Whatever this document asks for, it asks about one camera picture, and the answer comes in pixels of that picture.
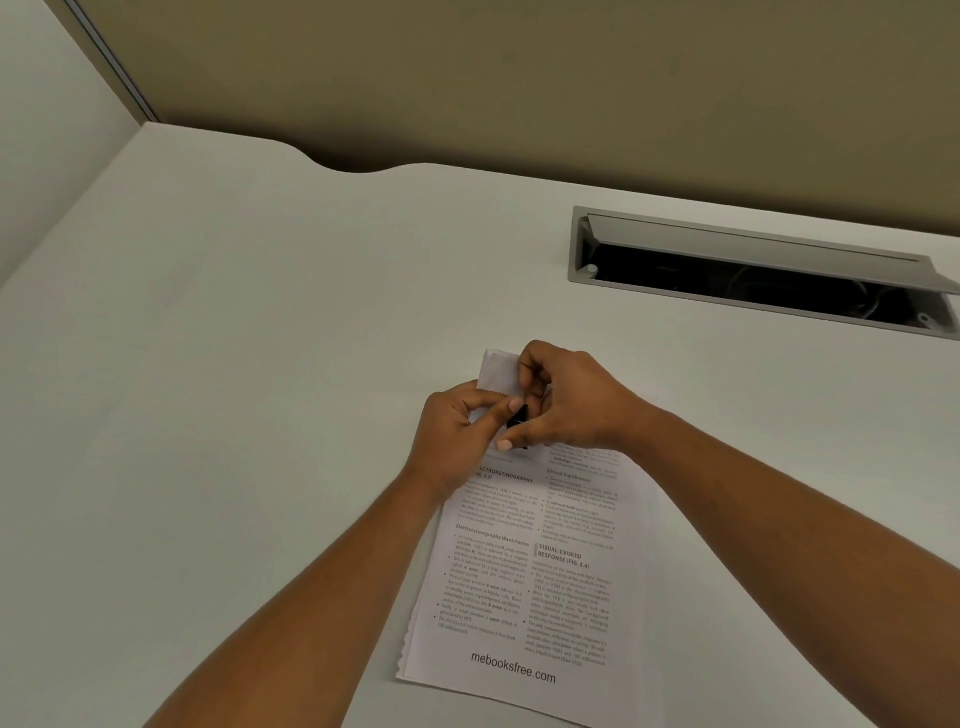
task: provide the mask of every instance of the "dark opening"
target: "dark opening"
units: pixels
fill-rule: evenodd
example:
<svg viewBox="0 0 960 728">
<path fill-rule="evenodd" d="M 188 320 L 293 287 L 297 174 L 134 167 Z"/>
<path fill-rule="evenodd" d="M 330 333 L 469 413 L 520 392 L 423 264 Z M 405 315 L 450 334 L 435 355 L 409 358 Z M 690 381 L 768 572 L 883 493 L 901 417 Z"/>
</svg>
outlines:
<svg viewBox="0 0 960 728">
<path fill-rule="evenodd" d="M 920 326 L 917 309 L 903 288 L 586 241 L 582 255 L 578 268 L 597 266 L 597 280 Z"/>
</svg>

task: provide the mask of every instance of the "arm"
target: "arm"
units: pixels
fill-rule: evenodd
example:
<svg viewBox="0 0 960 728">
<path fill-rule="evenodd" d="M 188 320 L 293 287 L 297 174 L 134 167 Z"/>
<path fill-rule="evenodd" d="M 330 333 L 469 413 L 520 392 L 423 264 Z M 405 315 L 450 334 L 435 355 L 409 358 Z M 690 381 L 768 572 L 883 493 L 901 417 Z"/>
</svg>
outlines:
<svg viewBox="0 0 960 728">
<path fill-rule="evenodd" d="M 469 410 L 485 406 L 492 409 L 471 425 Z M 475 382 L 431 396 L 400 476 L 221 644 L 147 728 L 339 726 L 424 529 L 520 406 Z"/>
<path fill-rule="evenodd" d="M 588 354 L 534 342 L 520 358 L 520 380 L 539 416 L 509 430 L 500 449 L 564 442 L 620 450 L 870 720 L 956 725 L 960 570 L 641 400 Z"/>
</svg>

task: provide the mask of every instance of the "person's left hand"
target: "person's left hand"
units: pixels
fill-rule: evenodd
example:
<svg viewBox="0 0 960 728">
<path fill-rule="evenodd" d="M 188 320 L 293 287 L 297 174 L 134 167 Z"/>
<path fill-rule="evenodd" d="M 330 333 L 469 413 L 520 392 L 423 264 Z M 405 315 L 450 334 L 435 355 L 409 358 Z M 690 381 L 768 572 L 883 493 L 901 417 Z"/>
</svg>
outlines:
<svg viewBox="0 0 960 728">
<path fill-rule="evenodd" d="M 516 397 L 477 389 L 475 380 L 430 395 L 404 475 L 421 481 L 443 503 L 473 475 L 500 427 L 522 406 Z M 471 425 L 470 411 L 480 407 L 491 410 Z"/>
</svg>

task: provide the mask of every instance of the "stack of paper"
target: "stack of paper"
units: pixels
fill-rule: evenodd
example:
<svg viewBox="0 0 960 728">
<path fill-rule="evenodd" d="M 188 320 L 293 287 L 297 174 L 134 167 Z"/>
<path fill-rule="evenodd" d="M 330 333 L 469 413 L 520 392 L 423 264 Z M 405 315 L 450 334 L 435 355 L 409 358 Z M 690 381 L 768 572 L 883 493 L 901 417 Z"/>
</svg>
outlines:
<svg viewBox="0 0 960 728">
<path fill-rule="evenodd" d="M 515 394 L 516 363 L 487 352 L 478 386 Z M 658 493 L 615 452 L 489 450 L 444 506 L 397 677 L 590 728 L 660 725 Z"/>
</svg>

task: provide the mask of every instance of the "hand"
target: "hand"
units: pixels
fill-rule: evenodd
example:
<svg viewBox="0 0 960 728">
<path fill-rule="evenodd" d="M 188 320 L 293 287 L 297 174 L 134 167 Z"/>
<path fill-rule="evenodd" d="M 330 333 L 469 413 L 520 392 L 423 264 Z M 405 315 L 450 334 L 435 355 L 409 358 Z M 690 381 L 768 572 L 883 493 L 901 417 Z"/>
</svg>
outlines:
<svg viewBox="0 0 960 728">
<path fill-rule="evenodd" d="M 516 397 L 477 389 L 476 381 L 430 395 L 404 474 L 444 502 L 473 475 L 500 427 L 522 406 Z M 471 425 L 470 411 L 480 407 L 491 410 Z"/>
<path fill-rule="evenodd" d="M 520 355 L 520 386 L 530 420 L 507 430 L 497 449 L 552 443 L 623 449 L 629 432 L 656 411 L 588 353 L 542 341 L 530 342 Z"/>
</svg>

